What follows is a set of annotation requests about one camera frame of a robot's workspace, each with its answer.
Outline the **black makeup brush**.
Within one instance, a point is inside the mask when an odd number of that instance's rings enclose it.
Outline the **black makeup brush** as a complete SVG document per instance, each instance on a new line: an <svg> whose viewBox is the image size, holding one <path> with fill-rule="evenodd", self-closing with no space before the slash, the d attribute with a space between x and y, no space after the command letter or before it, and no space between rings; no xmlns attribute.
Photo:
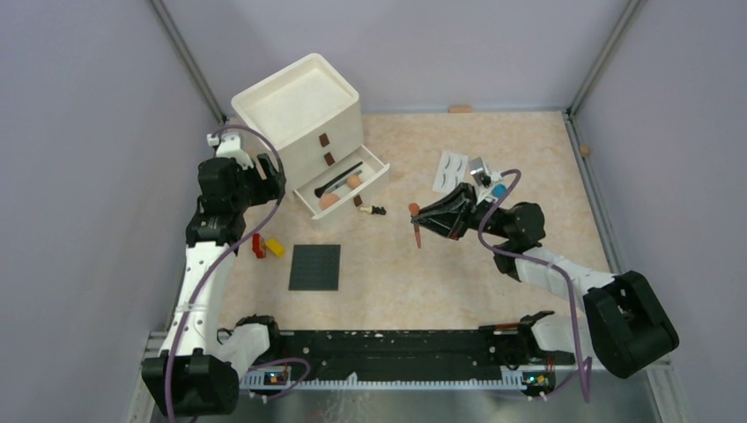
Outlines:
<svg viewBox="0 0 747 423"><path fill-rule="evenodd" d="M323 194L329 193L336 189L336 186L339 182L345 183L347 178L354 174L361 166L363 162L359 161L354 166L348 168L347 170L343 171L341 174L334 177L331 181L327 182L326 184L322 185L321 187L314 190L314 194L317 198L321 198Z"/></svg>

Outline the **round peach powder puff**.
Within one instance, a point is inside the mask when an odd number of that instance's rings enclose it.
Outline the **round peach powder puff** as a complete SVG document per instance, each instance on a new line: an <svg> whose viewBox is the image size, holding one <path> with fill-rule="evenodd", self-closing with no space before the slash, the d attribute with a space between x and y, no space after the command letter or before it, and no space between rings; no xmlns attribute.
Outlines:
<svg viewBox="0 0 747 423"><path fill-rule="evenodd" d="M320 209L322 211L328 210L339 200L340 200L340 197L337 194L325 193L320 197L320 202L319 202Z"/></svg>

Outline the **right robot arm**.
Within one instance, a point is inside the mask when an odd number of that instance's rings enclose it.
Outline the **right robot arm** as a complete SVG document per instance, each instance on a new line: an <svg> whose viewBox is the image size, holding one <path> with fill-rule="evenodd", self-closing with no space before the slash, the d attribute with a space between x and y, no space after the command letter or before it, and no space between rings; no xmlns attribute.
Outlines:
<svg viewBox="0 0 747 423"><path fill-rule="evenodd" d="M411 210L410 222L449 240L475 231L500 273L567 302L570 315L546 315L516 339L519 356L539 363L550 353L571 353L585 371L592 361L626 379L674 352L677 329L647 278L637 271L597 271L543 244L545 216L539 204L504 203L521 171L476 172L442 199Z"/></svg>

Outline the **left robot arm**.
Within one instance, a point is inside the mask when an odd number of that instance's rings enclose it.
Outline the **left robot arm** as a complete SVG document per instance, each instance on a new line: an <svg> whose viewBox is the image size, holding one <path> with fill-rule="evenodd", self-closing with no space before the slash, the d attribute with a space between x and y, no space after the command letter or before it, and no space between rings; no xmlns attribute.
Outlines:
<svg viewBox="0 0 747 423"><path fill-rule="evenodd" d="M274 217L285 195L277 150L259 132L227 125L207 137L211 158L198 166L200 194L186 228L186 263L172 321L141 376L169 421L232 413L239 382L257 361L271 364L283 342L264 323L218 341L221 301L240 246Z"/></svg>

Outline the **white bottom drawer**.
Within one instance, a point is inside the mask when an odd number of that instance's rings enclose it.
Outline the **white bottom drawer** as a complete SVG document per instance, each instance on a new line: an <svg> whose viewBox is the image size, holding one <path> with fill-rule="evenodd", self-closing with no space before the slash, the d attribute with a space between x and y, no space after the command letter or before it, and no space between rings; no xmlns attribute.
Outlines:
<svg viewBox="0 0 747 423"><path fill-rule="evenodd" d="M362 207L382 208L381 192L389 183L390 170L389 163L360 146L293 194L316 226L330 226Z"/></svg>

